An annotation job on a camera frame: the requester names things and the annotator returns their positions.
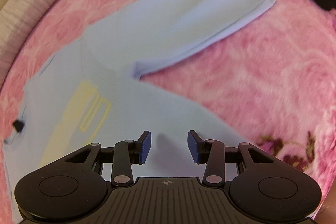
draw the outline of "white fabric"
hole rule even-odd
[[[152,148],[133,175],[199,176],[187,133],[227,146],[246,141],[199,104],[135,79],[199,52],[258,17],[275,0],[140,0],[88,27],[30,79],[20,134],[5,140],[4,159],[13,196],[26,174],[90,142],[114,146],[152,132]],[[236,172],[227,170],[227,179]]]

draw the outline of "crosshair marking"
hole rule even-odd
[[[171,180],[165,180],[163,183],[166,184],[167,186],[169,186],[169,185],[172,184],[173,182],[172,182]]]

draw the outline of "black tag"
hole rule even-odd
[[[23,127],[25,126],[23,121],[15,120],[13,122],[13,126],[17,133],[21,132],[23,130]]]

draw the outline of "pink fleece blanket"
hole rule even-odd
[[[1,139],[11,132],[24,84],[48,57],[89,24],[134,1],[58,0],[51,7],[3,86]],[[142,81],[201,103],[239,134],[312,176],[325,198],[336,168],[335,42],[330,13],[311,0],[277,0],[245,28]],[[0,223],[11,223],[2,153],[0,163]]]

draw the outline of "bed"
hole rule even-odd
[[[11,133],[23,86],[48,57],[86,26],[134,1],[56,0],[23,39],[19,54],[12,54],[16,59],[0,93],[1,140]],[[233,35],[141,81],[201,103],[239,134],[314,178],[324,200],[336,175],[333,13],[312,0],[277,0]],[[0,153],[0,223],[11,223],[2,159]]]

